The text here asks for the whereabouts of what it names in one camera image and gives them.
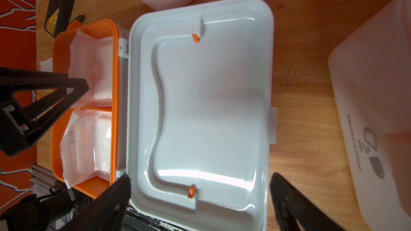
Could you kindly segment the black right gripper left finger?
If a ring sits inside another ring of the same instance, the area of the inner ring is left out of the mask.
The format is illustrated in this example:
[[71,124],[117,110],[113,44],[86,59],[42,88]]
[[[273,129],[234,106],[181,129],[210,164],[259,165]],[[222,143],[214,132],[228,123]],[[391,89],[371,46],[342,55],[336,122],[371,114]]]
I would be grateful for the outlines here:
[[61,230],[120,231],[130,198],[131,180],[124,174]]

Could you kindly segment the grey first aid box orange handle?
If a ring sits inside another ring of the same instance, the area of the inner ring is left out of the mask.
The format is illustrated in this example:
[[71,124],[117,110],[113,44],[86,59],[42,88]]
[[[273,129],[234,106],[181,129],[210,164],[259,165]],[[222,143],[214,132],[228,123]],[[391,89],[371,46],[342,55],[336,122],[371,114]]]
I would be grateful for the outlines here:
[[97,198],[122,175],[144,215],[199,231],[264,231],[274,17],[263,0],[222,0],[152,12],[129,31],[105,19],[62,32],[53,71],[69,72],[77,32],[113,37],[112,105],[70,108],[51,129],[51,165],[74,110],[112,114],[110,181],[73,188]]

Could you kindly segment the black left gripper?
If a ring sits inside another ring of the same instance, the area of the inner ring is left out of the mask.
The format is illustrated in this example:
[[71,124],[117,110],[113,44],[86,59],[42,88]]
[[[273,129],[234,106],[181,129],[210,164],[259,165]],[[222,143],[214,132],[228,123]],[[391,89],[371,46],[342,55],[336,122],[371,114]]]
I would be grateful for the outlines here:
[[[1,151],[13,157],[31,148],[83,96],[82,88],[60,88],[21,107],[12,94],[1,95]],[[71,212],[72,190],[38,197],[29,195],[1,214],[9,231],[45,231],[49,224]]]

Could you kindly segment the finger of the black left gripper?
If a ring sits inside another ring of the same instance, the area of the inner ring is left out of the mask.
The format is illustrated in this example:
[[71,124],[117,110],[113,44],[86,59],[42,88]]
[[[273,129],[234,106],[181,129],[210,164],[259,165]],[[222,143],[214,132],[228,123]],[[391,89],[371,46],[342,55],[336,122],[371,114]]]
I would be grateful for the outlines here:
[[89,86],[86,79],[70,78],[66,73],[1,67],[1,100],[10,99],[16,92],[46,89],[72,89],[82,97]]

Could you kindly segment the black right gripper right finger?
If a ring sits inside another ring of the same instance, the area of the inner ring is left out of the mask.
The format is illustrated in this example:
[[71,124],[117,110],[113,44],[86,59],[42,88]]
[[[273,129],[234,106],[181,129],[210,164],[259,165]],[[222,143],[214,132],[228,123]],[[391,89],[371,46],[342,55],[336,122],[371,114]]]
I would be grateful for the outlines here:
[[299,231],[299,226],[306,231],[343,230],[279,173],[272,176],[270,193],[281,231]]

